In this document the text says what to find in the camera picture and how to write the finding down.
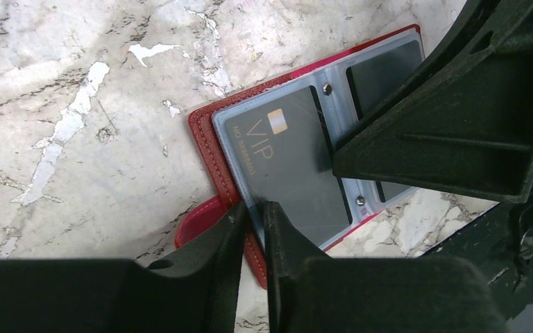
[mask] marble floor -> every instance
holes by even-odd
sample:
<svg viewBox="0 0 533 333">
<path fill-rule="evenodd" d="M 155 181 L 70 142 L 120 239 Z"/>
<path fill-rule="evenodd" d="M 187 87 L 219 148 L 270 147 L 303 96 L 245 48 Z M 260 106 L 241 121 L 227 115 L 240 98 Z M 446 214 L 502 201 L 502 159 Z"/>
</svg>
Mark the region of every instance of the marble floor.
<svg viewBox="0 0 533 333">
<path fill-rule="evenodd" d="M 201 105 L 419 24 L 431 53 L 464 0 L 1 0 L 0 258 L 174 249 L 214 195 L 189 134 Z M 330 250 L 417 256 L 493 203 L 419 190 Z M 236 332 L 267 330 L 243 265 Z"/>
</svg>

